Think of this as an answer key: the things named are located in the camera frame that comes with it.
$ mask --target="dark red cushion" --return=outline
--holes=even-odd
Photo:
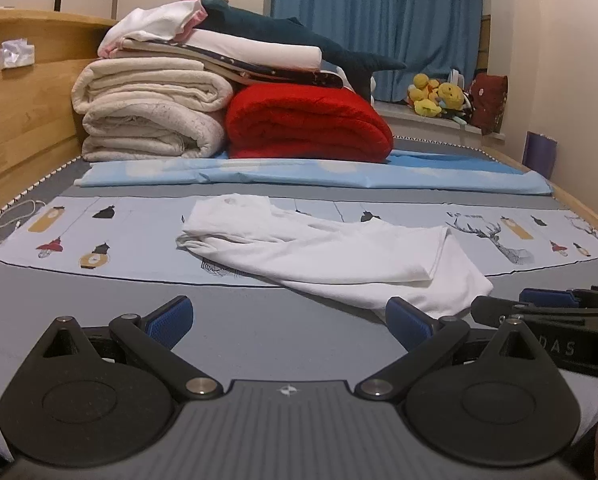
[[[470,124],[481,128],[482,133],[495,131],[503,117],[508,98],[508,76],[477,74],[470,86],[472,118]]]
[[[383,162],[392,132],[370,103],[345,88],[257,84],[228,107],[231,158]]]

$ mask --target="plush shark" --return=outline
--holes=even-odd
[[[231,7],[224,0],[201,0],[208,12],[197,28],[240,36],[249,40],[318,46],[323,59],[341,67],[354,91],[370,101],[370,78],[381,70],[402,70],[405,63],[368,52],[352,52],[304,27],[297,18],[270,18]]]

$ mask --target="folded red blanket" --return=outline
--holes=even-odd
[[[242,90],[226,115],[233,158],[330,158],[383,162],[390,127],[345,88],[260,84]]]

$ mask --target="silver bolt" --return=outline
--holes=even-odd
[[[381,397],[392,391],[392,385],[383,379],[368,379],[361,384],[361,391],[364,394]]]
[[[195,377],[186,383],[186,390],[192,394],[207,395],[217,389],[217,381],[210,377]]]

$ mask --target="gray bed sheet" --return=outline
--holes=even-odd
[[[457,152],[453,146],[419,144],[401,149]],[[361,202],[452,202],[560,208],[559,203],[550,197],[435,190],[329,189],[263,184],[96,189],[70,187],[74,178],[82,174],[87,166],[82,161],[71,164],[35,188],[34,196],[48,202],[58,194],[186,196],[240,192],[317,200],[335,198]],[[598,260],[518,272],[491,280],[495,287],[493,294],[509,299],[517,298],[526,286],[587,287],[598,283]],[[284,288],[132,282],[0,263],[0,395],[38,337],[56,316],[71,315],[83,326],[98,326],[126,312],[147,314],[177,294],[191,298],[195,322],[174,351],[217,378],[224,387],[232,379],[342,379],[354,387],[361,379],[404,353],[386,327],[370,312]],[[581,406],[580,436],[598,418],[598,380],[568,372],[564,372],[564,375]],[[1,435],[0,452],[8,456]]]

